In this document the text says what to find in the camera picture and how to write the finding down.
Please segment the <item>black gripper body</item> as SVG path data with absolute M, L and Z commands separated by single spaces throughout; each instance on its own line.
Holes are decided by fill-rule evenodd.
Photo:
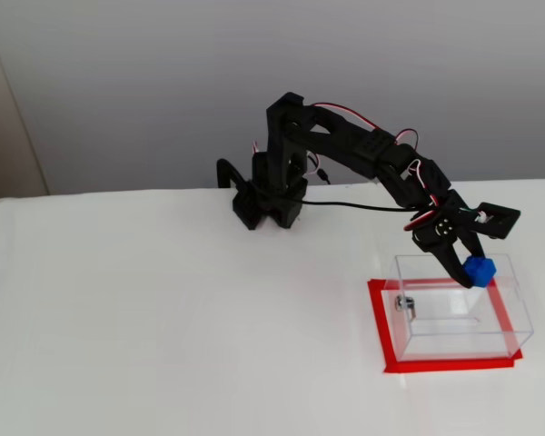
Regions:
M 456 231 L 469 229 L 476 213 L 467 207 L 458 193 L 450 190 L 437 206 L 411 222 L 413 241 L 426 253 L 438 244 L 461 242 Z

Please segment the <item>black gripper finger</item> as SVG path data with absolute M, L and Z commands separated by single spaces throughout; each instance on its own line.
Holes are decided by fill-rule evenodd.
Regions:
M 432 254 L 445 269 L 448 275 L 464 288 L 473 286 L 472 278 L 466 273 L 453 245 L 442 243 L 433 246 L 429 253 Z
M 471 256 L 483 257 L 483 249 L 478 234 L 469 229 L 458 229 L 456 234 Z

